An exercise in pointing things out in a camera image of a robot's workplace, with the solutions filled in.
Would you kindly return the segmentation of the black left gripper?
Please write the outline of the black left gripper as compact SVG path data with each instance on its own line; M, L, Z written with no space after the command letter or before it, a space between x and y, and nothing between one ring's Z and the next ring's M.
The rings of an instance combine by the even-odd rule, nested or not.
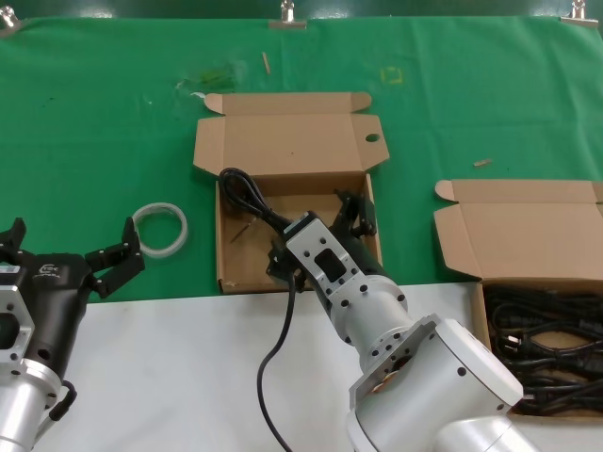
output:
M120 243L84 258L72 253L23 252L25 234L24 220L16 218L1 233L0 246L2 264L25 269L24 301L34 322L25 357L62 377L91 290L106 299L145 269L139 235L133 218L128 217Z

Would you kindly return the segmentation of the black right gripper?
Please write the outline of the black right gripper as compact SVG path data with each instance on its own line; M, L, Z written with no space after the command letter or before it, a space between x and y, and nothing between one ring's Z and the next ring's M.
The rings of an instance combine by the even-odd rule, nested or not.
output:
M341 207L329 228L332 235L348 252L354 265L365 275L386 276L383 266L371 254L363 236L377 233L377 221L373 202L363 194L348 190L336 190L334 194L341 201ZM306 276L298 260L287 250L281 238L271 240L266 273L274 280L289 283L305 283Z

